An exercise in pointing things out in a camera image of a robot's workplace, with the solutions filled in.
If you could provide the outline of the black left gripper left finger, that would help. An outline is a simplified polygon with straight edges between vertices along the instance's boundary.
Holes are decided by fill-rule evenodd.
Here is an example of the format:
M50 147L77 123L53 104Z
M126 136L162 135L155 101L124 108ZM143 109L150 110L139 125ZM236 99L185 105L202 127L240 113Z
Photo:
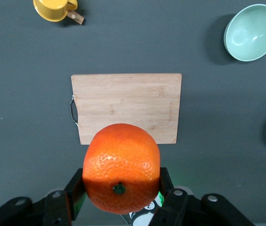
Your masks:
M55 190L37 202L16 197L0 206L0 226L71 226L85 199L79 168L63 190Z

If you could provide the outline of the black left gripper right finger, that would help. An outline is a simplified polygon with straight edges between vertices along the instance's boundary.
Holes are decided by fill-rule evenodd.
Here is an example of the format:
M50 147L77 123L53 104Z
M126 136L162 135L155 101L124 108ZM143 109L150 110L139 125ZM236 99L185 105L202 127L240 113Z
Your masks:
M220 194L206 194L199 200L174 188L167 168L160 168L159 191L164 202L150 226L252 226L231 202Z

